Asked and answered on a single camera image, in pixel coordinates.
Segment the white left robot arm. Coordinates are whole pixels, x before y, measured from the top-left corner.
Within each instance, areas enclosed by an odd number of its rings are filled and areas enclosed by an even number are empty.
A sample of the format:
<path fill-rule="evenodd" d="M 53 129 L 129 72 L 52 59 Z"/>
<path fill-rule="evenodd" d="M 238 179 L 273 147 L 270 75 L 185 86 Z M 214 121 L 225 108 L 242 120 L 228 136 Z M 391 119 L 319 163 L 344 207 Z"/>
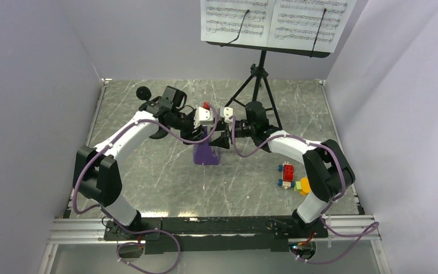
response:
<path fill-rule="evenodd" d="M 120 165 L 145 140 L 162 139 L 171 129 L 179 130 L 185 143 L 196 144 L 202 135 L 194 121 L 195 112 L 182 112 L 187 100 L 185 92 L 166 86 L 161 96 L 152 98 L 150 89 L 141 86 L 136 96 L 143 104 L 125 125 L 96 146 L 82 146 L 77 151 L 72 182 L 74 212 L 91 210 L 78 208 L 79 194 L 94 200 L 94 207 L 100 207 L 120 223 L 118 231 L 128 240 L 140 235 L 141 213 L 124 197 Z"/>

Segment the purple metronome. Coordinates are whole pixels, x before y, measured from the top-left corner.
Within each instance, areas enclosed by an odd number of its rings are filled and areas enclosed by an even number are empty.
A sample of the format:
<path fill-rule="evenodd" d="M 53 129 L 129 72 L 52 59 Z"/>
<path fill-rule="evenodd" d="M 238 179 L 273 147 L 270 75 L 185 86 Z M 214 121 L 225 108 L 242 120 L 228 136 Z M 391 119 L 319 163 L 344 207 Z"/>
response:
<path fill-rule="evenodd" d="M 221 154 L 218 149 L 210 145 L 211 138 L 193 146 L 193 163 L 199 166 L 218 166 Z"/>

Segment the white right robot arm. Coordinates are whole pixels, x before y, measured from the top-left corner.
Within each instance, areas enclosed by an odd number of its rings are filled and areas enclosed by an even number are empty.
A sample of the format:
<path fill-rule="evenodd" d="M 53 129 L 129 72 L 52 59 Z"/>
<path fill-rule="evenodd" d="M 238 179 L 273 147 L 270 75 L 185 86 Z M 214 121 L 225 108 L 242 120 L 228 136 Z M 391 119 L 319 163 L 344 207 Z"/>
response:
<path fill-rule="evenodd" d="M 260 102 L 248 103 L 245 110 L 246 119 L 238 120 L 232 108 L 220 109 L 217 128 L 222 133 L 211 145 L 229 148 L 236 145 L 238 138 L 251 138 L 258 150 L 302 163 L 310 192 L 292 213 L 292 230 L 297 236 L 306 237 L 330 204 L 355 182 L 354 171 L 336 141 L 307 140 L 270 124 Z"/>

